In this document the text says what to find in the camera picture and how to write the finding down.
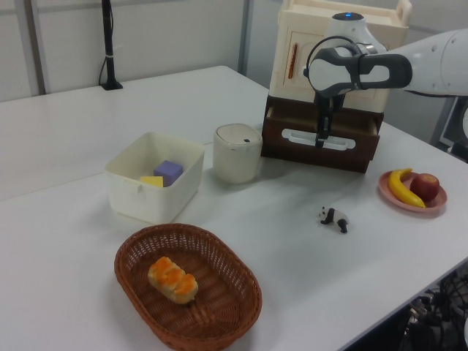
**wicker basket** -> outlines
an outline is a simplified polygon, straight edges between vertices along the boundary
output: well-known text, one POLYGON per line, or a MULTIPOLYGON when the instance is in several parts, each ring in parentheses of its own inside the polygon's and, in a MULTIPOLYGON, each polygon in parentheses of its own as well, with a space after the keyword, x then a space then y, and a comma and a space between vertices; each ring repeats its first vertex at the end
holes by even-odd
POLYGON ((191 225, 135 233, 117 252, 115 271, 140 316, 174 350, 223 350, 254 325, 262 308, 254 274, 215 235, 191 225), (149 284, 148 269, 162 256, 195 276, 193 302, 173 303, 149 284))

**red apple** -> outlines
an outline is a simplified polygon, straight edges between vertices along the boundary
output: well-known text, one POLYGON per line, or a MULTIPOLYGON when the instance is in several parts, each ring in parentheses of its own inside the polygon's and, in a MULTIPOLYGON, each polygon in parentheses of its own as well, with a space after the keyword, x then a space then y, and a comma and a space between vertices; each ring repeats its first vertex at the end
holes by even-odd
POLYGON ((409 190, 414 192, 425 203, 433 200, 439 194, 439 179, 432 174, 421 173, 412 180, 409 190))

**purple cube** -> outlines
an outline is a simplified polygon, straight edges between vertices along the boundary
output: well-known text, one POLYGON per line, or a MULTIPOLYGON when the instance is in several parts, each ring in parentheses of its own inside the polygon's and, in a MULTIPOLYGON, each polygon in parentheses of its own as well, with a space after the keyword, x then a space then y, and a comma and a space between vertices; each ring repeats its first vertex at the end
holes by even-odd
POLYGON ((164 161, 158 167, 154 168, 153 175, 162 177, 164 187, 171 186, 182 175, 182 166, 170 161, 164 161))

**pastry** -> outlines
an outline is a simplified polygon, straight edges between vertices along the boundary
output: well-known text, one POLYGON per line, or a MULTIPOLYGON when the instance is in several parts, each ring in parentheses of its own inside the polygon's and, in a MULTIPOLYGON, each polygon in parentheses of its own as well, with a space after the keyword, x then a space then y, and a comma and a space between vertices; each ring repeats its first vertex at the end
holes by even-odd
POLYGON ((148 271, 148 280, 161 294, 179 304, 194 300, 198 283, 191 274, 172 262, 168 257, 161 257, 148 271))

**yellow block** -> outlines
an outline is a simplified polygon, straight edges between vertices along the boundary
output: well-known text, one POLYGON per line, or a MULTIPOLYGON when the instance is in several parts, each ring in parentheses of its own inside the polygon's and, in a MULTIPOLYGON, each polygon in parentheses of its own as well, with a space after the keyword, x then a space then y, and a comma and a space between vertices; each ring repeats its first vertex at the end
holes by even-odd
POLYGON ((158 177, 144 176, 144 177, 140 177, 140 181, 141 181, 142 183, 151 184, 151 185, 157 186, 157 187, 159 187, 159 188, 162 188, 162 187, 163 187, 163 185, 162 185, 162 177, 161 177, 161 176, 158 176, 158 177))

